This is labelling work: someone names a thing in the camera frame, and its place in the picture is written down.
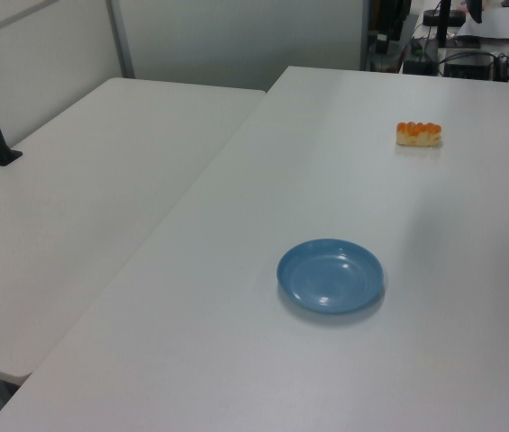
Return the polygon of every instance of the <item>white table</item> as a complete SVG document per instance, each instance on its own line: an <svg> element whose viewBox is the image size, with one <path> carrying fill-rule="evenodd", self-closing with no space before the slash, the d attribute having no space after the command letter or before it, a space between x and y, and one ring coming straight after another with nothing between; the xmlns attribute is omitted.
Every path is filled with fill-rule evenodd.
<svg viewBox="0 0 509 432"><path fill-rule="evenodd" d="M428 93L436 97L431 103ZM509 430L509 85L289 68L0 412L0 431ZM441 148L399 148L401 121ZM295 244L370 249L323 316Z"/></svg>
<svg viewBox="0 0 509 432"><path fill-rule="evenodd" d="M0 167L1 379L34 371L263 95L113 79L16 146Z"/></svg>

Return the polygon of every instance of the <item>orange pastry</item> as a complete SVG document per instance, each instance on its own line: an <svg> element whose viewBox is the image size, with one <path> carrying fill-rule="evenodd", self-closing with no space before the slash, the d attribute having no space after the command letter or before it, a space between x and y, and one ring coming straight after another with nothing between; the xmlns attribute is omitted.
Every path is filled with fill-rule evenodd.
<svg viewBox="0 0 509 432"><path fill-rule="evenodd" d="M435 147L441 141L442 128L434 123L398 123L396 144L399 146Z"/></svg>

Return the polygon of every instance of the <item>white tabletop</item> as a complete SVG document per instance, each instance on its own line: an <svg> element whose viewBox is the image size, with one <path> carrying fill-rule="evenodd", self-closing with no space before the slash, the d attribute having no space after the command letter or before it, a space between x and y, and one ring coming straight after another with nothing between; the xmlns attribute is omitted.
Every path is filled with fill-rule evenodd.
<svg viewBox="0 0 509 432"><path fill-rule="evenodd" d="M16 147L0 167L0 378L33 372L263 95L113 79Z"/></svg>
<svg viewBox="0 0 509 432"><path fill-rule="evenodd" d="M500 104L509 85L289 68L0 431L509 430ZM443 146L397 147L402 121L441 124ZM317 238L371 250L383 301L288 300L277 262Z"/></svg>

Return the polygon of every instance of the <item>plate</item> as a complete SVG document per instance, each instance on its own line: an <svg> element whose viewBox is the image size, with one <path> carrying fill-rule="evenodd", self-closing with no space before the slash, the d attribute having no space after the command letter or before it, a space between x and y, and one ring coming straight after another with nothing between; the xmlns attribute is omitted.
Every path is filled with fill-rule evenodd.
<svg viewBox="0 0 509 432"><path fill-rule="evenodd" d="M294 302L321 313L358 311L384 291L377 258L362 246L336 238L290 249L278 263L277 278Z"/></svg>

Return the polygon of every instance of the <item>white wall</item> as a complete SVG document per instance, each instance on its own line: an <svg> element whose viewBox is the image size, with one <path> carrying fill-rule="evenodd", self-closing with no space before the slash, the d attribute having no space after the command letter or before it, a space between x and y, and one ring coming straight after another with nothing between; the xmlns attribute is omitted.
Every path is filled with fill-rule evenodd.
<svg viewBox="0 0 509 432"><path fill-rule="evenodd" d="M122 75L103 0L59 0L0 30L0 126L11 147Z"/></svg>
<svg viewBox="0 0 509 432"><path fill-rule="evenodd" d="M358 69L362 0L115 0L137 78L268 90L289 65Z"/></svg>

